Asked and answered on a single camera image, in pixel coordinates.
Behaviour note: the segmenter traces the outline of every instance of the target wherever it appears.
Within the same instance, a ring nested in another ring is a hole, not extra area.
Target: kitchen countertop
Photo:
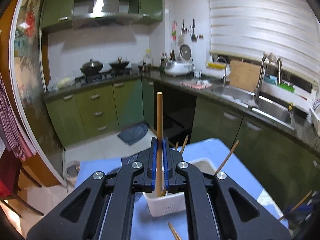
[[[86,84],[83,86],[81,86],[80,83],[78,82],[72,86],[63,88],[55,92],[46,92],[44,94],[44,102],[49,103],[54,100],[61,99],[62,97],[70,94],[77,94],[77,93],[81,93],[93,88],[98,88],[107,84],[124,82],[128,80],[136,80],[139,78],[145,78],[150,81],[156,81],[156,82],[171,86],[172,88],[176,88],[181,91],[193,94],[195,96],[208,98],[208,99],[214,100],[216,103],[219,103],[225,106],[230,106],[234,108],[233,110],[236,110],[239,113],[252,116],[262,121],[264,125],[267,125],[273,128],[274,130],[276,130],[277,132],[280,132],[281,134],[287,136],[289,139],[298,143],[299,145],[301,145],[302,147],[306,148],[311,153],[313,153],[316,157],[320,158],[320,138],[317,136],[313,125],[309,124],[305,119],[296,115],[295,116],[296,131],[293,131],[285,127],[284,125],[278,123],[277,121],[268,119],[267,117],[261,116],[257,113],[250,111],[250,109],[246,107],[243,107],[237,103],[234,103],[226,98],[215,95],[212,92],[212,88],[196,90],[180,84],[181,81],[190,80],[193,78],[193,76],[171,77],[171,76],[167,76],[165,74],[160,73],[158,70],[139,72],[137,69],[132,69],[132,74],[128,76],[112,77],[110,79],[102,80],[96,83]],[[218,86],[221,84],[212,82],[212,85]]]

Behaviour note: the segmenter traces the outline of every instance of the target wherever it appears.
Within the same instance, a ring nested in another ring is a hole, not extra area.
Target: chair
[[[42,212],[30,206],[18,195],[18,191],[21,191],[18,187],[20,171],[37,187],[41,187],[22,167],[21,161],[16,158],[13,151],[9,152],[5,149],[0,158],[0,201],[19,217],[21,217],[21,215],[5,202],[5,200],[16,199],[36,214],[43,216],[44,214]]]

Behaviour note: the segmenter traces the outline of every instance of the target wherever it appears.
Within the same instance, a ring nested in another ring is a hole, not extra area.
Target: bottle
[[[161,60],[160,60],[160,66],[163,66],[165,65],[165,62],[164,62],[164,53],[161,54]]]
[[[152,55],[150,49],[146,50],[146,54],[143,57],[143,62],[146,63],[146,66],[151,66],[152,65]]]
[[[173,50],[171,50],[171,53],[170,53],[170,60],[176,61],[176,56]]]

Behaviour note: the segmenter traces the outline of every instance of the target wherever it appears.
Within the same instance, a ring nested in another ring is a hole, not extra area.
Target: pot lid
[[[100,61],[93,61],[91,58],[90,61],[84,63],[81,68],[90,68],[90,67],[96,67],[96,66],[101,66],[101,65],[102,65],[102,63]]]

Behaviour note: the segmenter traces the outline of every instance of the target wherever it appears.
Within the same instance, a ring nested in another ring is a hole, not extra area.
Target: gas stove
[[[131,75],[131,73],[132,73],[131,68],[125,68],[125,69],[119,69],[119,70],[111,69],[109,71],[100,72],[95,75],[88,75],[88,76],[82,76],[82,77],[76,78],[76,82],[80,81],[81,85],[86,85],[91,83],[97,83],[103,80],[108,80],[117,76]]]

